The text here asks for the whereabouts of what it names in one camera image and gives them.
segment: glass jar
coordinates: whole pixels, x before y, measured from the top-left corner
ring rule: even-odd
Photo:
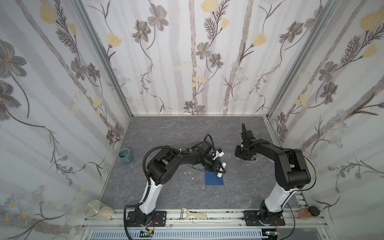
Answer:
[[[311,217],[317,217],[320,214],[320,210],[315,206],[303,207],[297,211],[300,219],[308,219]]]
[[[108,221],[115,213],[110,206],[100,202],[99,200],[90,201],[85,207],[84,214],[87,217],[94,217],[99,220]]]

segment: spice jar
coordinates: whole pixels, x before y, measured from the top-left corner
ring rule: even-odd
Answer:
[[[317,217],[320,214],[320,210],[315,206],[303,207],[297,211],[300,219],[308,219],[311,217]]]

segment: gray marble surface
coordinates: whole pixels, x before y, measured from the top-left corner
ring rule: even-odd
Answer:
[[[121,147],[129,148],[134,159],[128,164],[116,161],[102,201],[115,209],[138,203],[146,185],[142,159],[151,148],[168,144],[185,149],[209,133],[215,146],[225,153],[221,157],[227,163],[224,185],[206,186],[204,172],[191,165],[181,165],[162,188],[156,208],[259,208],[275,186],[274,163],[262,155],[257,155],[255,161],[235,157],[235,147],[241,142],[242,122],[255,138],[271,141],[262,117],[133,117]],[[289,203],[292,208],[298,207],[294,197]]]

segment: blue cloth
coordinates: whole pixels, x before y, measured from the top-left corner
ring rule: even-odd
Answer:
[[[223,176],[218,177],[217,173],[208,172],[207,170],[204,171],[204,175],[205,185],[224,185]]]

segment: white arm segment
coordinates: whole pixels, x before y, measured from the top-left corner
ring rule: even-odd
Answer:
[[[152,178],[150,178],[150,180],[151,180],[151,187],[149,190],[148,197],[145,200],[145,203],[143,203],[139,206],[140,210],[144,214],[149,214],[156,208],[157,197],[159,196],[160,190],[163,187],[162,184],[159,184],[156,186],[155,182],[152,180]],[[147,186],[145,187],[144,194],[143,194],[143,197],[141,198],[140,202],[142,202],[144,200],[145,194],[147,193],[147,189],[148,189],[148,183],[147,183]]]
[[[289,191],[284,190],[284,188],[280,187],[278,183],[275,184],[271,194],[265,199],[265,205],[270,212],[280,212],[282,211],[282,207],[284,206],[288,200],[292,197],[293,194],[290,192],[299,190],[298,188],[290,189]]]

